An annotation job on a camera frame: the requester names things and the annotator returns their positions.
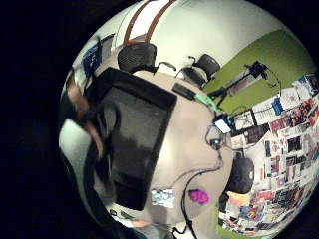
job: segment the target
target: office chair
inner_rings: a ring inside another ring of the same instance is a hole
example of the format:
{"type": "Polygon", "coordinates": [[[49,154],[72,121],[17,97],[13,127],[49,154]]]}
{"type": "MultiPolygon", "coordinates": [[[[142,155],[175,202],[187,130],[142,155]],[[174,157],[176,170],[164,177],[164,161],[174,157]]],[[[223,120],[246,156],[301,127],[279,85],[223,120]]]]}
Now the office chair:
{"type": "Polygon", "coordinates": [[[195,57],[188,57],[190,59],[193,59],[193,63],[191,64],[191,66],[181,68],[175,76],[177,77],[178,74],[182,72],[184,79],[187,82],[190,82],[202,89],[210,80],[213,79],[212,75],[220,69],[220,65],[216,62],[215,59],[207,54],[203,54],[198,61],[196,61],[195,57]],[[204,70],[206,78],[203,77],[196,68],[204,70]]]}
{"type": "Polygon", "coordinates": [[[118,53],[118,64],[120,70],[128,73],[145,70],[156,73],[161,64],[176,71],[176,67],[168,62],[160,62],[155,66],[157,56],[157,46],[147,42],[136,42],[124,46],[118,53]]]}
{"type": "Polygon", "coordinates": [[[248,193],[251,190],[253,180],[254,165],[252,160],[246,157],[236,158],[233,161],[225,191],[248,193]]]}

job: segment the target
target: wire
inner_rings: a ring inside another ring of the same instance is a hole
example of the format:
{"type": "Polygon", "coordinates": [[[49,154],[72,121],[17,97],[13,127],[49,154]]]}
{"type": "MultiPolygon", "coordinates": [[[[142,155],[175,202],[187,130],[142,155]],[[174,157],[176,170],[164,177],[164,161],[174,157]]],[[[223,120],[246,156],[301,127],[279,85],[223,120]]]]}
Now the wire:
{"type": "Polygon", "coordinates": [[[212,123],[212,124],[207,128],[207,132],[206,132],[206,135],[205,135],[205,141],[206,141],[207,145],[209,145],[209,146],[211,146],[211,145],[210,145],[210,143],[209,143],[209,141],[208,141],[208,136],[209,136],[209,134],[210,134],[211,129],[214,128],[214,127],[216,127],[216,125],[212,123]]]}
{"type": "Polygon", "coordinates": [[[268,68],[267,67],[267,69],[269,70],[269,72],[275,77],[275,79],[277,80],[277,83],[279,84],[279,98],[281,97],[281,81],[279,80],[279,78],[278,78],[278,76],[270,69],[270,68],[268,68]]]}
{"type": "Polygon", "coordinates": [[[211,169],[211,167],[196,168],[196,169],[191,169],[191,170],[189,170],[189,171],[186,171],[186,172],[182,173],[182,174],[170,185],[169,188],[173,188],[178,181],[180,181],[182,178],[184,178],[185,176],[189,175],[190,173],[199,172],[199,171],[205,171],[205,170],[209,170],[209,169],[211,169]]]}
{"type": "Polygon", "coordinates": [[[189,228],[192,236],[194,239],[197,239],[197,236],[196,236],[196,233],[192,227],[192,221],[189,219],[188,217],[188,214],[187,214],[187,211],[186,211],[186,205],[185,205],[185,199],[186,199],[186,192],[187,192],[187,189],[190,185],[190,183],[198,176],[201,176],[203,174],[206,174],[206,173],[209,173],[209,172],[215,172],[215,171],[218,171],[220,170],[222,167],[223,167],[223,162],[222,162],[222,157],[221,157],[221,154],[220,154],[220,151],[218,150],[218,159],[219,159],[219,165],[216,167],[216,168],[212,168],[212,169],[207,169],[207,170],[203,170],[203,171],[200,171],[198,173],[196,173],[195,175],[193,175],[189,180],[188,182],[186,183],[185,185],[185,188],[182,192],[182,197],[181,197],[181,201],[180,201],[180,209],[181,209],[181,212],[183,214],[183,217],[185,219],[185,222],[186,222],[186,226],[184,227],[183,231],[180,232],[176,227],[173,227],[172,228],[172,236],[174,237],[174,232],[177,232],[178,234],[184,234],[187,230],[187,228],[189,228]]]}

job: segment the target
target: black background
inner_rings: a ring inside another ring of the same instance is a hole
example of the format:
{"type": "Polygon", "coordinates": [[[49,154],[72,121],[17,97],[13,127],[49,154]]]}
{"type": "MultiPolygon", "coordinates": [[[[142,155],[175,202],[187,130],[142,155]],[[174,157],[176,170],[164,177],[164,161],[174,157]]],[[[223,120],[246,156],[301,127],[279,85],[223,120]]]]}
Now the black background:
{"type": "MultiPolygon", "coordinates": [[[[57,154],[67,71],[89,37],[136,1],[1,1],[0,238],[104,238],[70,192],[57,154]]],[[[316,1],[253,0],[319,63],[316,1]]],[[[319,238],[318,190],[277,238],[319,238]]]]}

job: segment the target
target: pink object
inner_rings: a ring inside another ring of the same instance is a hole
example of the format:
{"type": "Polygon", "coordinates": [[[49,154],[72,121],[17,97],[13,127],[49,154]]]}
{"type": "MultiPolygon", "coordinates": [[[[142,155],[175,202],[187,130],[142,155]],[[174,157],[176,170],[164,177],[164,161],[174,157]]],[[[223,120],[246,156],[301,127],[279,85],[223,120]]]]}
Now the pink object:
{"type": "Polygon", "coordinates": [[[210,202],[207,192],[200,189],[190,190],[188,195],[193,202],[197,202],[200,205],[208,204],[210,202]]]}

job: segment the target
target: hand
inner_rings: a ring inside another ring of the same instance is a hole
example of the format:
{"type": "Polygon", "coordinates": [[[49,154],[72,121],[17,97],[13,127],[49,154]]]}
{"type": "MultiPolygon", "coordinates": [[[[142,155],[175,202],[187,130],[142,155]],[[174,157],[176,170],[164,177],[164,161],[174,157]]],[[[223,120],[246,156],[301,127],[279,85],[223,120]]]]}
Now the hand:
{"type": "Polygon", "coordinates": [[[150,222],[144,220],[133,220],[132,224],[134,227],[146,227],[151,225],[150,222]]]}

